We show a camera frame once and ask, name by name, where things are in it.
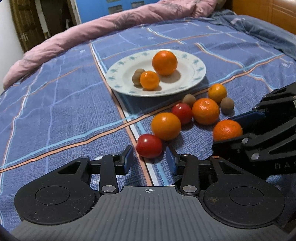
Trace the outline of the blue cabinet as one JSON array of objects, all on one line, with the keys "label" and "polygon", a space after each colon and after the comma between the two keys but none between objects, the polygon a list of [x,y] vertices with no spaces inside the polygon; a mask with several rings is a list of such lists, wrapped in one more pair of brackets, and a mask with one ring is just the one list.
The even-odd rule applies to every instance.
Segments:
[{"label": "blue cabinet", "polygon": [[157,2],[157,0],[77,0],[75,4],[81,23],[86,23],[105,15]]}]

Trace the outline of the brown wooden door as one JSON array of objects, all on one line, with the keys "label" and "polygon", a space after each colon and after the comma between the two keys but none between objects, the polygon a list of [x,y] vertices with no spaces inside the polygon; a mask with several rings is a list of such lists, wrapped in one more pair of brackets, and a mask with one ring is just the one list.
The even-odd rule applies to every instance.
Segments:
[{"label": "brown wooden door", "polygon": [[24,52],[45,41],[34,0],[10,1],[11,14]]}]

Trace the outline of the white floral plate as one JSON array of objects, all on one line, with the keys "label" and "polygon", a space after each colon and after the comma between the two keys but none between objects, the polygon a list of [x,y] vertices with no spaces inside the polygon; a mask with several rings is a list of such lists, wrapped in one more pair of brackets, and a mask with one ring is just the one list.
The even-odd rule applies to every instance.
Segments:
[{"label": "white floral plate", "polygon": [[129,96],[159,97],[189,90],[201,83],[206,76],[206,66],[200,58],[184,51],[170,50],[178,60],[176,71],[169,76],[158,74],[160,82],[154,90],[135,86],[132,82],[135,70],[144,69],[155,72],[152,59],[158,51],[147,50],[118,60],[107,70],[106,81],[109,87]]}]

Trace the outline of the wooden headboard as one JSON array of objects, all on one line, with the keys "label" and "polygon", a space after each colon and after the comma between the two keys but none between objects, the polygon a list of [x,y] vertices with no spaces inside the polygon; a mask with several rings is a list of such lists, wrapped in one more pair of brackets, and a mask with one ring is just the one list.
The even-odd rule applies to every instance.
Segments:
[{"label": "wooden headboard", "polygon": [[295,34],[295,1],[285,0],[237,0],[232,1],[237,15],[248,15],[264,20]]}]

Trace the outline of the pink quilt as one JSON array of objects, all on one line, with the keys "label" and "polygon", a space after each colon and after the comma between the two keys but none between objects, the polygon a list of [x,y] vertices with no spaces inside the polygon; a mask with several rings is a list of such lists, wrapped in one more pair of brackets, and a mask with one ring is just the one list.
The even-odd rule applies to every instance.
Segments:
[{"label": "pink quilt", "polygon": [[3,79],[3,88],[9,88],[43,63],[83,42],[141,24],[187,17],[207,17],[214,11],[216,5],[216,1],[158,1],[71,27],[27,51],[22,59],[16,61],[9,69]]}]

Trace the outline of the large orange on plate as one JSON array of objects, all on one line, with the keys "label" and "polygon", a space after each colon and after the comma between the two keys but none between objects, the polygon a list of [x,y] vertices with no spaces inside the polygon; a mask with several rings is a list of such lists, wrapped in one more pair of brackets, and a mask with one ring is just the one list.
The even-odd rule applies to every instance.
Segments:
[{"label": "large orange on plate", "polygon": [[171,51],[158,51],[152,59],[152,66],[159,75],[169,76],[176,71],[178,60]]}]

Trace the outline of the brown longan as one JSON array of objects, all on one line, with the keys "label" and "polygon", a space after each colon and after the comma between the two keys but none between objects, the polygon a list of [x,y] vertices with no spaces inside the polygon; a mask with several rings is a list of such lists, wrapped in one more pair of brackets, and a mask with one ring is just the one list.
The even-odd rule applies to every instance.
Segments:
[{"label": "brown longan", "polygon": [[143,72],[145,72],[144,69],[137,69],[135,70],[134,74],[137,74],[137,73],[142,74]]},{"label": "brown longan", "polygon": [[190,108],[192,108],[195,102],[196,102],[196,97],[192,94],[186,94],[182,100],[182,103],[187,104]]},{"label": "brown longan", "polygon": [[220,102],[220,107],[222,110],[222,113],[224,114],[232,114],[233,110],[234,110],[234,101],[229,98],[229,97],[225,97],[222,99],[222,101]]},{"label": "brown longan", "polygon": [[141,83],[140,83],[140,76],[141,76],[141,73],[135,73],[133,76],[132,76],[132,82],[135,86],[141,86]]}]

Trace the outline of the small mandarin on plate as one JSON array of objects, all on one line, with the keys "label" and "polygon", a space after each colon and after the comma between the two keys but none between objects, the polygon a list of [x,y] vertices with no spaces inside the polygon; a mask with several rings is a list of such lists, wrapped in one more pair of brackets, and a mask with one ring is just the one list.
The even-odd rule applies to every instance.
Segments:
[{"label": "small mandarin on plate", "polygon": [[140,84],[146,90],[154,90],[159,86],[159,76],[153,71],[145,71],[140,75]]}]

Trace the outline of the bumpy mandarin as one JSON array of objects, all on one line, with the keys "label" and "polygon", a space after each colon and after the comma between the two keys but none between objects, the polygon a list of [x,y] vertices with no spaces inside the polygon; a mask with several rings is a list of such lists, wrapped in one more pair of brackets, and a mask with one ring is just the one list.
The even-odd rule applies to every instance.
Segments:
[{"label": "bumpy mandarin", "polygon": [[200,98],[192,106],[195,121],[202,125],[214,124],[220,115],[218,104],[210,98]]}]

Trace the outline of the small mandarin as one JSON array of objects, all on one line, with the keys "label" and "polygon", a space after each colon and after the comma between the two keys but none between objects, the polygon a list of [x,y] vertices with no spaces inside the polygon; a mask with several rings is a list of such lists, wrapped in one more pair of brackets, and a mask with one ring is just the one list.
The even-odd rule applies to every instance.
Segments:
[{"label": "small mandarin", "polygon": [[159,86],[159,76],[153,71],[145,71],[140,75],[140,84],[146,90],[154,90]]},{"label": "small mandarin", "polygon": [[220,103],[222,99],[227,97],[227,90],[222,84],[216,83],[209,87],[208,97],[216,103]]}]

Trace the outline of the blue plaid bed sheet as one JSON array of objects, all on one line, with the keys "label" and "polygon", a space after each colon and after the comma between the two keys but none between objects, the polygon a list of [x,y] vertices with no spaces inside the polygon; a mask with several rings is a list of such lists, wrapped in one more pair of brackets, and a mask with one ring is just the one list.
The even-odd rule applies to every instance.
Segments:
[{"label": "blue plaid bed sheet", "polygon": [[183,19],[114,32],[44,63],[1,95],[1,225],[20,218],[16,192],[80,156],[119,153],[151,132],[157,113],[169,112],[183,93],[133,97],[113,92],[106,72],[131,54],[181,50],[199,57],[206,77],[190,93],[207,96],[223,84],[235,114],[252,109],[267,93],[295,81],[295,61],[269,44],[206,19]]}]

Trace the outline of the red tomato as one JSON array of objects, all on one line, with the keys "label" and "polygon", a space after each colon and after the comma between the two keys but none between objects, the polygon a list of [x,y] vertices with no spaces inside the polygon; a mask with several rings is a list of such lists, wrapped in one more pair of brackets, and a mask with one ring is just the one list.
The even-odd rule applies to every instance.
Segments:
[{"label": "red tomato", "polygon": [[136,151],[144,158],[156,158],[162,153],[163,144],[155,135],[144,134],[137,139]]},{"label": "red tomato", "polygon": [[186,103],[179,103],[172,107],[171,113],[176,115],[181,124],[188,124],[193,117],[191,108]]}]

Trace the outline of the blue grey blanket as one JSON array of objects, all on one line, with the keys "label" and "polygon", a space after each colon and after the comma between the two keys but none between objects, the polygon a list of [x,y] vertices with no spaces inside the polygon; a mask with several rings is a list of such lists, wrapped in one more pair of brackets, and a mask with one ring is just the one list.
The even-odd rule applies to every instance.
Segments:
[{"label": "blue grey blanket", "polygon": [[215,11],[210,15],[210,19],[215,25],[232,27],[240,32],[256,37],[295,59],[295,34],[274,24],[252,16],[236,15],[228,9]]}]

